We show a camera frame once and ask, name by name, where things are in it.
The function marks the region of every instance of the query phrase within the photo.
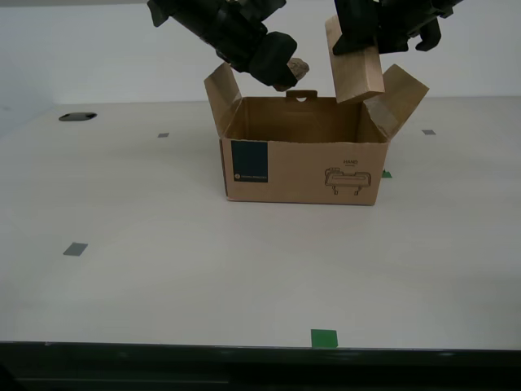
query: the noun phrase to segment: table surface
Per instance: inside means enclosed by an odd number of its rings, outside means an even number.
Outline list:
[[[0,138],[0,340],[521,349],[520,108],[426,99],[353,207],[228,202],[207,103],[59,106]]]

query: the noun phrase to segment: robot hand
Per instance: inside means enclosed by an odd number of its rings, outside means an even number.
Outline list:
[[[419,51],[429,51],[441,39],[438,16],[446,18],[462,0],[335,0],[343,35],[335,55],[378,44],[381,54],[407,51],[420,35]],[[249,72],[267,86],[287,90],[309,70],[291,57],[296,41],[262,23],[286,0],[150,0],[156,27],[170,16],[217,50],[239,72]]]

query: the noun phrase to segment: open cardboard box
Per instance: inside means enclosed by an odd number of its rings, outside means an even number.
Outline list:
[[[331,48],[335,37],[329,30],[328,41]],[[355,63],[364,69],[378,68],[368,64],[376,58],[379,66],[377,55],[356,55]],[[379,86],[371,92],[367,82],[363,85],[369,88],[358,86],[353,93],[354,84],[363,78],[346,82],[347,64],[352,66],[352,55],[340,61],[331,56],[336,98],[319,98],[312,90],[290,90],[279,98],[243,98],[228,64],[206,79],[229,200],[376,202],[389,143],[428,88],[393,65],[383,74],[385,93]],[[353,103],[361,96],[373,97]]]

